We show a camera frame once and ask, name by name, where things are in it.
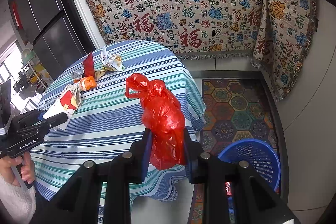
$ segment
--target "metal screw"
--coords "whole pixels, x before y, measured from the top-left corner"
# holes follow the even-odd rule
[[[210,154],[208,152],[202,152],[201,158],[207,160],[210,158]]]
[[[133,154],[130,151],[126,151],[123,153],[123,158],[130,159],[132,158]]]
[[[239,166],[240,166],[240,167],[243,167],[243,168],[246,168],[246,167],[249,166],[249,163],[248,163],[246,160],[241,160],[241,161],[239,162]]]
[[[84,167],[85,168],[91,168],[93,167],[95,163],[92,161],[92,160],[87,160],[85,163],[84,163]]]

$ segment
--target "patterned floor mat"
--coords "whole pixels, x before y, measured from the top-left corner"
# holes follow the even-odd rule
[[[203,79],[202,96],[206,125],[199,141],[205,151],[217,156],[233,142],[255,138],[277,152],[270,106],[260,80]],[[195,185],[188,224],[202,223],[203,198],[204,185]]]

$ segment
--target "sleeve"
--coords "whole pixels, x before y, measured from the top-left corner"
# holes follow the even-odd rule
[[[15,223],[28,224],[36,209],[35,188],[27,191],[6,182],[0,175],[0,200]]]

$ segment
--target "blue trash basket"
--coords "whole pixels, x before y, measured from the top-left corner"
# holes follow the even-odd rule
[[[280,181],[280,162],[274,150],[263,141],[243,139],[226,147],[218,158],[225,162],[247,161],[276,190]]]

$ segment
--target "rug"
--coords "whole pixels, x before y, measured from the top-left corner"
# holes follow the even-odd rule
[[[265,90],[258,79],[203,79],[202,96],[206,124],[199,142],[204,151],[217,156],[229,144],[255,138],[277,153],[277,137]],[[194,187],[188,224],[201,224],[204,184]],[[234,216],[230,213],[231,222]]]
[[[315,0],[86,0],[106,44],[152,40],[180,59],[251,57],[277,100],[311,44]]]

